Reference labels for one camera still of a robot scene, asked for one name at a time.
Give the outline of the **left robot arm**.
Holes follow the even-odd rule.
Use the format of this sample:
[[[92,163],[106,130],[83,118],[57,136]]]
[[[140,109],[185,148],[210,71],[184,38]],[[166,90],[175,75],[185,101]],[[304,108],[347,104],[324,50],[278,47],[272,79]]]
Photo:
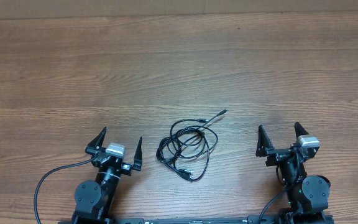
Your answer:
[[[94,180],[84,181],[77,186],[72,223],[116,223],[109,211],[121,176],[130,176],[132,171],[142,168],[142,139],[139,139],[134,162],[130,164],[124,161],[125,146],[114,142],[103,146],[106,133],[107,128],[103,128],[85,148],[98,173]]]

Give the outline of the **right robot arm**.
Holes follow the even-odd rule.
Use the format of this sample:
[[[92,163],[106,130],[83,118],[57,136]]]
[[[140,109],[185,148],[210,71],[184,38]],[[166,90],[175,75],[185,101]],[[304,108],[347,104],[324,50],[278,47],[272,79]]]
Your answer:
[[[308,175],[304,162],[315,157],[319,150],[318,138],[296,122],[296,141],[288,148],[275,149],[264,127],[258,127],[258,143],[255,155],[266,157],[265,165],[276,168],[276,176],[283,190],[271,199],[261,211],[258,223],[333,223],[331,215],[324,211],[329,207],[330,181],[322,175]],[[277,215],[265,217],[268,208],[286,195],[288,208]]]

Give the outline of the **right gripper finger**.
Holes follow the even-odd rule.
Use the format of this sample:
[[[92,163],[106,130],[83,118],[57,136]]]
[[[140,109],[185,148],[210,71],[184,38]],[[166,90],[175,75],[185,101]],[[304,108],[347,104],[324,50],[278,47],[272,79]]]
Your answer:
[[[274,146],[267,136],[267,133],[262,125],[258,127],[258,142],[255,155],[256,156],[267,156],[274,150]]]
[[[299,122],[296,122],[294,124],[294,129],[295,129],[295,134],[296,134],[297,138],[299,136],[309,135],[309,132],[307,132]]]

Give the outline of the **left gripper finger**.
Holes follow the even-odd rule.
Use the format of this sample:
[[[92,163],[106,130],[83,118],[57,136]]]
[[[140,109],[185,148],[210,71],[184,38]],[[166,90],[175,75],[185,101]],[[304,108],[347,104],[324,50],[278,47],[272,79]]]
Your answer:
[[[103,145],[108,128],[105,126],[102,131],[87,145],[87,148],[97,149]]]
[[[142,137],[140,137],[137,149],[134,155],[134,167],[142,166]]]

